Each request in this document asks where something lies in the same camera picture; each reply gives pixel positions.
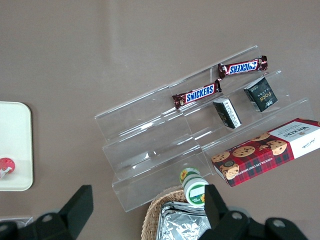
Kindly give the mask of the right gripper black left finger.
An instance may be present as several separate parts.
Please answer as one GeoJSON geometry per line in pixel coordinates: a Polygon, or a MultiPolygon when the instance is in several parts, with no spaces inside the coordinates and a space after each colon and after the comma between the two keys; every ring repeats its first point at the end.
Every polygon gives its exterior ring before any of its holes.
{"type": "Polygon", "coordinates": [[[91,185],[81,186],[58,211],[40,216],[26,228],[26,240],[75,240],[94,210],[91,185]]]}

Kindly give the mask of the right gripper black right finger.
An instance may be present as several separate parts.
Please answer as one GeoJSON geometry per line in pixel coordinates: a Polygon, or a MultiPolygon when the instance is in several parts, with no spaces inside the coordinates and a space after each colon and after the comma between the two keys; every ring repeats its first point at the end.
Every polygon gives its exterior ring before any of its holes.
{"type": "Polygon", "coordinates": [[[229,210],[217,188],[205,186],[204,210],[211,228],[201,240],[243,240],[248,233],[250,220],[238,210],[229,210]]]}

